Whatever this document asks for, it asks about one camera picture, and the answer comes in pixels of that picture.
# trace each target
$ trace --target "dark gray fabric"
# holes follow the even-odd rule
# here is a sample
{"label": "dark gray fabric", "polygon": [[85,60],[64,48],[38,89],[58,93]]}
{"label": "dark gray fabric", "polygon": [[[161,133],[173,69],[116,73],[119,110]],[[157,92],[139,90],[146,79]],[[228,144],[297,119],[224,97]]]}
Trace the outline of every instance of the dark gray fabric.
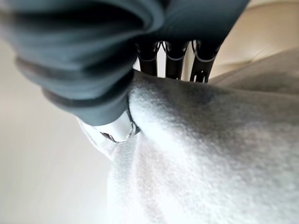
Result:
{"label": "dark gray fabric", "polygon": [[20,71],[51,102],[98,126],[127,108],[133,41],[219,45],[247,2],[0,0],[0,36],[15,49]]}
{"label": "dark gray fabric", "polygon": [[105,140],[108,223],[296,224],[299,49],[211,79],[138,73],[129,94],[141,132]]}

